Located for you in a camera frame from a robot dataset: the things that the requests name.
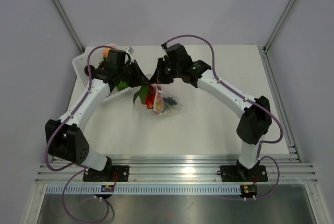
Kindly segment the dark grape bunch with leaves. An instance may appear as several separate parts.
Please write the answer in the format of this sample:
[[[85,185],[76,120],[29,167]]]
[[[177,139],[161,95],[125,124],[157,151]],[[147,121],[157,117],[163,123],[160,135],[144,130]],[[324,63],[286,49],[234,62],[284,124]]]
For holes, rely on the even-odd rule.
[[[178,105],[178,103],[173,97],[163,97],[163,105],[164,111],[171,111]]]

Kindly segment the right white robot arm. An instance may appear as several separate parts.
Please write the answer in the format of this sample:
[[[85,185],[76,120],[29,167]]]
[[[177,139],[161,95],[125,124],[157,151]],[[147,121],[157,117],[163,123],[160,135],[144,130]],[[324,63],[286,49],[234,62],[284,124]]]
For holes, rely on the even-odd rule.
[[[158,59],[150,82],[166,85],[179,78],[212,95],[234,112],[240,120],[236,132],[242,141],[237,175],[242,180],[249,180],[255,175],[255,167],[259,164],[260,140],[272,123],[269,100],[264,96],[246,97],[240,90],[219,79],[212,66],[202,60],[193,61],[179,43],[170,46],[164,43],[162,48],[165,56]]]

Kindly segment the clear zip top bag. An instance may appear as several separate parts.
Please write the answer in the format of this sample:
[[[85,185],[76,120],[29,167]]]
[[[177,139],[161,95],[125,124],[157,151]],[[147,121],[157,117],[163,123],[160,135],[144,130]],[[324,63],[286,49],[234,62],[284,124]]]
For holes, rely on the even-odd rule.
[[[173,116],[184,110],[185,104],[181,93],[169,85],[142,85],[133,95],[134,108],[147,115]]]

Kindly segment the white plastic basket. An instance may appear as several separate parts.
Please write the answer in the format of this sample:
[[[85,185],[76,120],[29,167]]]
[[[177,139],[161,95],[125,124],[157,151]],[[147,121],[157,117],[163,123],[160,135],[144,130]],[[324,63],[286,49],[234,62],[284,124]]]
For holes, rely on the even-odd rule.
[[[83,54],[75,57],[72,60],[72,65],[77,76],[76,84],[81,90],[84,90],[88,86],[89,77],[85,74],[84,68],[87,65],[87,58],[92,49],[94,49],[94,46],[87,47]],[[92,53],[89,64],[92,65],[94,68],[97,68],[99,64],[103,61],[104,49],[105,48],[99,48]],[[114,88],[113,91],[102,101],[102,103],[115,101],[116,99],[119,99],[121,96],[129,95],[133,91],[134,91],[133,88],[130,87],[122,91],[117,91],[117,88]]]

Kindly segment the red cherry bunch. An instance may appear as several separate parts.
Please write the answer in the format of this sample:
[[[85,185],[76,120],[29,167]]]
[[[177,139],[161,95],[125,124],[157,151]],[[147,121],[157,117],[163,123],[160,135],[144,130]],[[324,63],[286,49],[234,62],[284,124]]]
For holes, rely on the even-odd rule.
[[[133,105],[139,98],[140,103],[155,114],[163,111],[164,102],[161,96],[162,88],[159,85],[144,84],[133,95]]]

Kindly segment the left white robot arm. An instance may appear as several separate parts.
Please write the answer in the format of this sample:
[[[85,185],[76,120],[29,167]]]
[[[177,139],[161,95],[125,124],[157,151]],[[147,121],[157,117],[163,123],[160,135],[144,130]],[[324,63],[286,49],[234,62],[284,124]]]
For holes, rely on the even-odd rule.
[[[133,48],[120,50],[113,46],[97,46],[86,58],[85,72],[88,83],[77,101],[58,120],[48,120],[45,125],[46,148],[44,161],[49,170],[62,171],[51,166],[49,156],[58,157],[78,165],[85,170],[92,169],[99,180],[112,177],[111,158],[93,150],[84,136],[84,130],[98,106],[121,83],[135,88],[148,79],[136,60]]]

